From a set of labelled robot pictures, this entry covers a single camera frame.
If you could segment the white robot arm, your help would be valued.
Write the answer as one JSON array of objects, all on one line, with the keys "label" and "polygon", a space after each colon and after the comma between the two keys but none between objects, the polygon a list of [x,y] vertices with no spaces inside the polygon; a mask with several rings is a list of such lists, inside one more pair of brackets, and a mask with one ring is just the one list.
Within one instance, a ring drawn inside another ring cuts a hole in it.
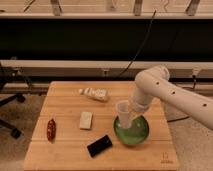
[{"label": "white robot arm", "polygon": [[153,98],[157,97],[213,130],[213,99],[177,87],[169,82],[169,77],[170,73],[165,66],[139,72],[129,99],[132,109],[143,114],[149,109]]}]

